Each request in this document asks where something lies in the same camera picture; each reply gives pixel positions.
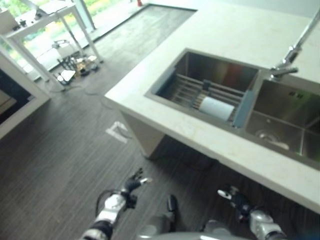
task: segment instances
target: double sink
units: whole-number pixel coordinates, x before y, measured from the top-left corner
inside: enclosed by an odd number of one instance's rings
[[[146,96],[319,169],[320,85],[291,74],[280,82],[269,76],[268,69],[188,50]],[[222,105],[203,111],[206,97],[227,105],[227,118],[214,113]]]

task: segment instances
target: wooden floor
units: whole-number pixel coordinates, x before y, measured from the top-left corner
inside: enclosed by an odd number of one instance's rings
[[[50,102],[0,141],[1,240],[79,238],[94,220],[99,193],[119,188],[139,167],[154,182],[137,191],[136,209],[123,215],[115,240],[134,240],[151,215],[166,210],[168,194],[179,201],[179,230],[198,230],[213,218],[254,239],[217,195],[225,183],[269,208],[289,237],[319,233],[318,214],[170,137],[157,149],[159,157],[148,161],[131,139],[124,144],[105,132],[118,116],[103,94],[192,14],[147,7],[96,43],[105,60],[97,73],[77,79],[69,91],[51,92]]]

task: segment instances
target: kitchen island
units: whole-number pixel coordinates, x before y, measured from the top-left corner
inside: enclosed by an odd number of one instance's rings
[[[224,3],[199,9],[105,97],[148,158],[165,135],[320,213],[320,171],[145,96],[186,49],[262,68],[277,64],[309,18]],[[320,84],[320,25],[294,62]]]

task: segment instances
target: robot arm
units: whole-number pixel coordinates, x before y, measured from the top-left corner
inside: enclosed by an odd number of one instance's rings
[[[114,191],[104,202],[103,210],[97,215],[93,225],[84,232],[80,240],[110,240],[119,217],[126,209],[134,209],[137,197],[132,193],[143,184],[150,183],[151,178],[141,179],[140,168],[132,175],[119,191]]]
[[[263,209],[252,207],[246,196],[239,193],[234,186],[219,189],[218,194],[229,200],[231,206],[236,209],[237,220],[248,222],[250,230],[258,240],[285,240],[286,235],[281,227]]]

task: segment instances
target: table leg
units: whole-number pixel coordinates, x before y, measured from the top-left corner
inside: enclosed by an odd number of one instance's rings
[[[65,18],[63,16],[59,16],[58,13],[56,13],[57,17],[61,19],[64,27],[67,29],[67,31],[69,32],[70,36],[72,37],[73,41],[75,42],[76,46],[78,47],[80,53],[82,56],[85,55],[84,50],[82,49],[82,47],[80,46],[79,42],[77,41],[75,35],[73,34],[71,28],[69,27],[68,23],[66,22]]]
[[[94,54],[95,54],[96,57],[98,58],[99,62],[102,63],[104,60],[101,58],[100,54],[98,53],[98,51],[97,51],[97,49],[96,49],[96,47],[95,47],[94,42],[91,40],[91,38],[90,38],[90,36],[89,36],[89,34],[88,34],[87,30],[86,30],[85,25],[84,25],[84,23],[82,22],[82,20],[81,20],[81,18],[80,18],[80,16],[79,16],[79,13],[78,13],[76,7],[74,7],[74,8],[72,9],[72,13],[73,13],[73,15],[74,15],[77,23],[79,24],[79,26],[80,26],[80,28],[81,28],[81,30],[82,30],[82,32],[83,32],[86,40],[88,41],[90,47],[92,48]]]
[[[38,60],[28,51],[28,49],[20,42],[19,40],[16,39],[6,39],[8,43],[19,53],[21,54],[24,59],[31,64],[32,67],[34,67],[35,70],[37,70],[42,77],[44,81],[46,80],[51,80],[52,83],[54,84],[55,88],[58,90],[63,90],[64,87],[58,83],[56,78],[48,72],[48,70],[42,66]]]
[[[120,116],[133,139],[135,139],[135,142],[140,147],[142,154],[147,159],[150,159],[165,134],[124,112],[120,112]]]

